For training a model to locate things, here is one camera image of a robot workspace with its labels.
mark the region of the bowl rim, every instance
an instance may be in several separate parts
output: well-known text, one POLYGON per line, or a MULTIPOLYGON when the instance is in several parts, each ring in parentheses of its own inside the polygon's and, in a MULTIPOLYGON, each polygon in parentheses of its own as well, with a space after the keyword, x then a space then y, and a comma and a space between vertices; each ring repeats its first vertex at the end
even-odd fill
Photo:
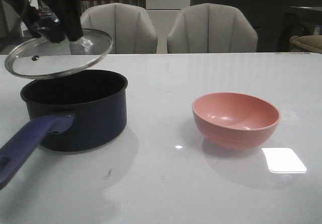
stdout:
POLYGON ((278 110, 278 108, 275 105, 273 105, 272 103, 270 103, 270 102, 268 102, 266 100, 263 100, 262 98, 255 97, 253 95, 244 94, 244 93, 238 93, 238 92, 213 92, 213 93, 208 93, 208 94, 202 95, 202 96, 198 97, 196 100, 193 101, 193 103, 192 103, 192 111, 200 119, 202 119, 203 121, 208 122, 209 124, 212 124, 212 125, 215 125, 215 126, 218 126, 218 127, 222 127, 222 128, 226 128, 226 129, 238 130, 238 131, 258 131, 258 130, 264 130, 264 129, 270 128, 270 127, 272 127, 274 125, 277 125, 279 123, 279 121, 281 120, 281 112, 280 112, 280 110, 278 110), (256 99, 258 99, 260 101, 263 101, 263 102, 266 102, 267 104, 269 104, 270 106, 272 106, 277 111, 278 118, 277 118, 277 120, 275 122, 273 122, 272 124, 270 124, 268 126, 260 127, 260 128, 255 128, 255 129, 239 129, 239 128, 233 128, 233 127, 223 126, 223 125, 219 125, 219 124, 214 124, 214 123, 212 123, 212 122, 204 119, 203 117, 201 117, 199 114, 196 113, 196 111, 195 111, 195 104, 201 98, 204 98, 204 97, 210 96, 210 95, 217 95, 217 94, 234 94, 234 95, 243 95, 243 96, 247 96, 247 97, 256 98, 256 99))

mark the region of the chair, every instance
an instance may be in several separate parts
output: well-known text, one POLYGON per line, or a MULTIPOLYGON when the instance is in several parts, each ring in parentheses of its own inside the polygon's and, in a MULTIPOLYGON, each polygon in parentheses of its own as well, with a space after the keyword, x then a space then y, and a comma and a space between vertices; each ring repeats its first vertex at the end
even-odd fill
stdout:
POLYGON ((168 53, 255 52, 257 33, 234 7, 199 4, 182 9, 167 38, 168 53))
POLYGON ((80 17, 83 28, 109 33, 114 40, 111 53, 156 53, 157 35, 144 8, 112 3, 87 9, 80 17))

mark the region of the black saucepan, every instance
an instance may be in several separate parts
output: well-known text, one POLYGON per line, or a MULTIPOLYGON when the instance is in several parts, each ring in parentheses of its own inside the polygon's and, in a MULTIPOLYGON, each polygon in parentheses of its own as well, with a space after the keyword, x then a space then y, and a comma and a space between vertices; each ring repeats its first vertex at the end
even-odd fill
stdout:
POLYGON ((55 151, 84 151, 117 137, 126 126, 127 79, 84 70, 33 81, 21 90, 31 121, 0 149, 0 189, 41 144, 55 151))

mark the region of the robotic arm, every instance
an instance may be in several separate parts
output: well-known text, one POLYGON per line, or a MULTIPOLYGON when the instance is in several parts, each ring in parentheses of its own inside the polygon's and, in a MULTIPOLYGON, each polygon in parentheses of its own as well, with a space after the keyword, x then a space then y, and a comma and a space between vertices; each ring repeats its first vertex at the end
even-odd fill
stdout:
POLYGON ((4 0, 9 3, 21 17, 32 37, 40 35, 52 43, 64 40, 76 41, 83 35, 79 0, 43 0, 55 13, 41 18, 35 7, 29 5, 29 0, 4 0))

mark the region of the white table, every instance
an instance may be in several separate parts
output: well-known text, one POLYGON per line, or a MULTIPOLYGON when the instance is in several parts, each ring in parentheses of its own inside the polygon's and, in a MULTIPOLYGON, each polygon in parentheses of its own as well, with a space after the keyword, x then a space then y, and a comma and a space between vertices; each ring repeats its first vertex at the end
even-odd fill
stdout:
MULTIPOLYGON (((322 55, 108 55, 93 68, 128 78, 127 127, 83 153, 38 147, 0 191, 0 223, 322 223, 322 55), (263 98, 281 122, 258 148, 219 148, 191 110, 211 92, 263 98), (291 148, 307 172, 271 173, 269 147, 291 148)), ((29 81, 1 64, 1 145, 28 121, 29 81)))

